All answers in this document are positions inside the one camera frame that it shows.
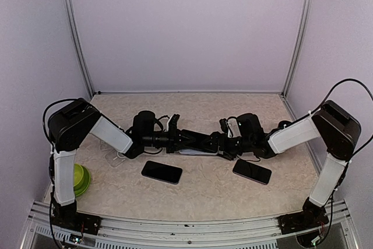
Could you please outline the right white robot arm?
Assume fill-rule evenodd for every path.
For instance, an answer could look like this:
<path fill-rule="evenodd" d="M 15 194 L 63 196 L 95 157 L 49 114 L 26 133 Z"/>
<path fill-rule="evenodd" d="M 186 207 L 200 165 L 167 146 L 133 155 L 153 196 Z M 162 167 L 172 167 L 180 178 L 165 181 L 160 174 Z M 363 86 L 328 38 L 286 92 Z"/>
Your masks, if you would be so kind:
<path fill-rule="evenodd" d="M 321 218 L 319 208 L 331 198 L 346 173 L 347 166 L 356 154 L 361 135 L 361 124 L 332 100 L 290 122 L 281 122 L 265 132 L 257 115 L 246 113 L 235 118 L 239 134 L 213 132 L 207 140 L 213 150 L 233 159 L 243 153 L 253 153 L 261 159 L 271 159 L 300 145 L 320 143 L 325 158 L 308 201 L 313 204 L 301 211 L 298 223 L 310 228 Z"/>

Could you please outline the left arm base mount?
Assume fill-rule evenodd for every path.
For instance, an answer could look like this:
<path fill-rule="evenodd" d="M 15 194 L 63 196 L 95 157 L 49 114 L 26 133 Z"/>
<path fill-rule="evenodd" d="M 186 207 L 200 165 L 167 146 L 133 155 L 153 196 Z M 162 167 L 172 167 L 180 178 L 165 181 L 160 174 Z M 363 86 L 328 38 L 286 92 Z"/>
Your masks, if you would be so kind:
<path fill-rule="evenodd" d="M 78 212 L 76 201 L 65 206 L 55 201 L 52 202 L 51 223 L 54 226 L 96 236 L 101 221 L 100 216 Z"/>

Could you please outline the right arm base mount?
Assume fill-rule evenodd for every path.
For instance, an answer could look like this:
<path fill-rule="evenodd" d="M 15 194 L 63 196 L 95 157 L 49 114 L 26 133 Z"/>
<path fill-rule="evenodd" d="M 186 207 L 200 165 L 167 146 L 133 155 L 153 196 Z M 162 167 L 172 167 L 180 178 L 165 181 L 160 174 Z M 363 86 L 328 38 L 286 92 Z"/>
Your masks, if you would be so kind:
<path fill-rule="evenodd" d="M 309 200 L 304 202 L 302 211 L 281 215 L 277 219 L 282 234 L 301 232 L 329 223 L 325 207 L 316 206 Z"/>

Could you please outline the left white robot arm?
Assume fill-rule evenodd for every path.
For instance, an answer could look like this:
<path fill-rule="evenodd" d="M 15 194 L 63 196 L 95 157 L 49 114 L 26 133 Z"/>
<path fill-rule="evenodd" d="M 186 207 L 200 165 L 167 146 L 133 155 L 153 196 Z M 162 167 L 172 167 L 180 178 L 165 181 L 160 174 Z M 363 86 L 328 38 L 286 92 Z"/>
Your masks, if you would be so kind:
<path fill-rule="evenodd" d="M 152 134 L 158 125 L 158 133 L 167 132 L 165 148 L 170 153 L 183 149 L 178 144 L 176 128 L 164 128 L 159 119 L 151 111 L 142 111 L 135 116 L 133 126 L 124 131 L 101 111 L 83 98 L 65 99 L 67 105 L 59 109 L 49 118 L 43 119 L 43 130 L 51 144 L 54 167 L 51 180 L 54 184 L 53 198 L 62 208 L 58 212 L 60 221 L 74 229 L 82 220 L 81 214 L 71 206 L 75 204 L 73 190 L 73 172 L 75 154 L 85 138 L 92 134 L 105 142 L 120 157 L 134 159 L 145 151 L 142 140 Z"/>

